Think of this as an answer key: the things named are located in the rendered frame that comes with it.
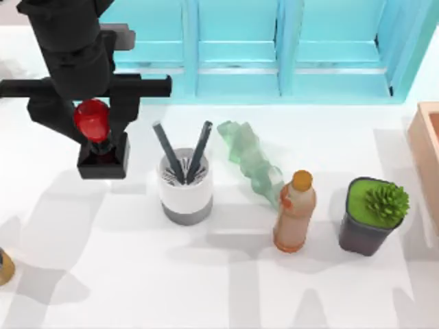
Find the red trophy with black base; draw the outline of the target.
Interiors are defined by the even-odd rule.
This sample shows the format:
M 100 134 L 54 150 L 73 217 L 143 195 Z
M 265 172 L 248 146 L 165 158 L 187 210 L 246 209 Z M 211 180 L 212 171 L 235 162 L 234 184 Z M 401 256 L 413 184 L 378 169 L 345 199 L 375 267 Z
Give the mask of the red trophy with black base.
M 98 99 L 79 104 L 73 114 L 76 127 L 87 139 L 80 148 L 77 168 L 85 180 L 122 180 L 127 175 L 130 143 L 128 134 L 113 136 L 110 108 Z

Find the dark grey pen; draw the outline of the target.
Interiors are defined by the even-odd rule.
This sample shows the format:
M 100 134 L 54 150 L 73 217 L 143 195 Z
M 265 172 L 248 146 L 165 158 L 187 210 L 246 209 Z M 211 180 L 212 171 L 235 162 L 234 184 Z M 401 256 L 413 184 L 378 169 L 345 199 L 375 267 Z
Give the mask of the dark grey pen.
M 195 146 L 189 170 L 186 175 L 186 183 L 191 184 L 195 180 L 195 175 L 200 167 L 201 159 L 206 148 L 206 144 L 209 140 L 213 124 L 210 121 L 205 121 L 198 139 L 197 145 Z
M 176 156 L 176 153 L 171 146 L 171 143 L 169 142 L 169 139 L 163 129 L 163 126 L 161 123 L 155 122 L 152 125 L 154 132 L 161 144 L 161 147 L 163 148 L 163 151 L 169 161 L 170 167 L 175 173 L 176 179 L 179 181 L 179 183 L 184 184 L 185 183 L 185 175 L 183 173 L 182 167 L 180 165 L 180 161 Z

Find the white and grey pen holder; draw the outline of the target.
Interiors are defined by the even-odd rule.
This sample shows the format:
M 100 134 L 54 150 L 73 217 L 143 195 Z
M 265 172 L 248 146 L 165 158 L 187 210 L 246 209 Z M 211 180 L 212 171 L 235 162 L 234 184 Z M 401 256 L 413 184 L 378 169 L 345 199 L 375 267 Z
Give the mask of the white and grey pen holder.
M 192 226 L 206 219 L 213 207 L 213 177 L 208 158 L 203 156 L 195 180 L 181 184 L 167 157 L 158 168 L 158 195 L 166 216 L 182 226 Z

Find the crumpled clear green bottle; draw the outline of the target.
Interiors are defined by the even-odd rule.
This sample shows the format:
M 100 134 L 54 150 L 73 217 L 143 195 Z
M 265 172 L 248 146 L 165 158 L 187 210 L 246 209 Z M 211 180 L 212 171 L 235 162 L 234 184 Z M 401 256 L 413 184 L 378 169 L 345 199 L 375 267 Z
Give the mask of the crumpled clear green bottle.
M 218 125 L 217 131 L 229 147 L 228 159 L 239 165 L 253 192 L 278 210 L 280 192 L 285 185 L 283 173 L 265 155 L 252 126 L 248 122 L 225 121 Z

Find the light blue rack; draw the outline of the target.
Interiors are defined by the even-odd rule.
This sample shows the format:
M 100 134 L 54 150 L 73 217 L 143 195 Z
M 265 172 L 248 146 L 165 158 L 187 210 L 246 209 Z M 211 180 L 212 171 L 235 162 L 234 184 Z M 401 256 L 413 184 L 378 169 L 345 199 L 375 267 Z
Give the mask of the light blue rack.
M 119 70 L 170 75 L 172 103 L 405 101 L 439 0 L 115 0 Z

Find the brown rounded object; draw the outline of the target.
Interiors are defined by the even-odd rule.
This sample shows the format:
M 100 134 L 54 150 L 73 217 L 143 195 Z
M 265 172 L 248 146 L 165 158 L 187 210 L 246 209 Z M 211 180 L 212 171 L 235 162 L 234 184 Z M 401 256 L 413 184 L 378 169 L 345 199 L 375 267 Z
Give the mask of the brown rounded object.
M 15 273 L 15 265 L 10 256 L 0 248 L 0 286 L 11 281 Z

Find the orange bottle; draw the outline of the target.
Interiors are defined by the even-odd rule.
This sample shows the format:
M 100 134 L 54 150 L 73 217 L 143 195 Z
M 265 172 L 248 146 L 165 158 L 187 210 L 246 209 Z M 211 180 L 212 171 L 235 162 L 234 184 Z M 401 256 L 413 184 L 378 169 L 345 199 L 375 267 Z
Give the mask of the orange bottle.
M 312 174 L 306 170 L 296 171 L 279 195 L 280 208 L 273 228 L 277 249 L 294 253 L 303 247 L 316 201 Z

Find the grey pot with green plant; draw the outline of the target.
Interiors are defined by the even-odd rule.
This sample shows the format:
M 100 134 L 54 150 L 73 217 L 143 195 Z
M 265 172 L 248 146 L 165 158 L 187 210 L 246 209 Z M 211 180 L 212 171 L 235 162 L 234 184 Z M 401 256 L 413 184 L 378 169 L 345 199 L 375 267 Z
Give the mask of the grey pot with green plant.
M 402 186 L 377 178 L 355 178 L 346 193 L 339 246 L 347 252 L 374 255 L 409 209 L 409 195 Z

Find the salmon-coloured shallow box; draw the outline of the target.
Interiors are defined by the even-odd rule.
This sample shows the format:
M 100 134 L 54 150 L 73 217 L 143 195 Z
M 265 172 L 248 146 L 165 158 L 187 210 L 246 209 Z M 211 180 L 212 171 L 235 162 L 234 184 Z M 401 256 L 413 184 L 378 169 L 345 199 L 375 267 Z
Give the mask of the salmon-coloured shallow box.
M 431 223 L 439 237 L 439 101 L 418 103 L 407 138 Z

